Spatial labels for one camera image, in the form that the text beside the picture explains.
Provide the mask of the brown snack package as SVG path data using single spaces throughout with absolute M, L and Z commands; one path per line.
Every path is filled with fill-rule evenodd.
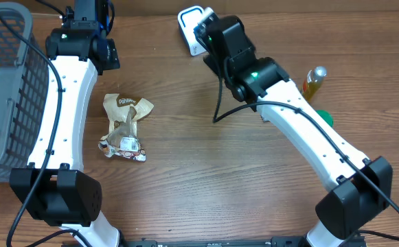
M 109 120 L 109 133 L 99 140 L 99 149 L 108 158 L 119 156 L 145 162 L 146 151 L 137 137 L 137 123 L 152 112 L 154 105 L 144 98 L 110 93 L 104 96 L 103 107 Z

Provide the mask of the yellow bottle with silver cap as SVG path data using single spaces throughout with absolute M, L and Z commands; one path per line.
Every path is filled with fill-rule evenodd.
M 308 72 L 300 89 L 301 95 L 307 102 L 310 102 L 315 93 L 321 88 L 326 76 L 327 69 L 323 66 L 317 66 Z

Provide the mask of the green lid white jar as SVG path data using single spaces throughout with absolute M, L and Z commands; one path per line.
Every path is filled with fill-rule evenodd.
M 316 112 L 330 127 L 333 127 L 334 119 L 328 111 L 316 110 Z

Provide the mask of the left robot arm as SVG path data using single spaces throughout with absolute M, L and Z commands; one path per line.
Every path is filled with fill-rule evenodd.
M 41 53 L 49 78 L 37 140 L 27 165 L 10 173 L 21 210 L 82 246 L 124 244 L 102 213 L 100 183 L 85 174 L 82 161 L 91 92 L 104 71 L 119 68 L 109 38 L 114 16 L 110 1 L 77 1 L 61 14 L 61 27 L 52 30 Z

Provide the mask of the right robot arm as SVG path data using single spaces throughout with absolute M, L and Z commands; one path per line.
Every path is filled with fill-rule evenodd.
M 340 246 L 388 207 L 388 161 L 369 160 L 321 118 L 274 59 L 256 58 L 238 17 L 220 18 L 206 8 L 194 34 L 209 52 L 205 63 L 233 97 L 283 132 L 328 192 L 315 207 L 319 221 L 305 245 Z

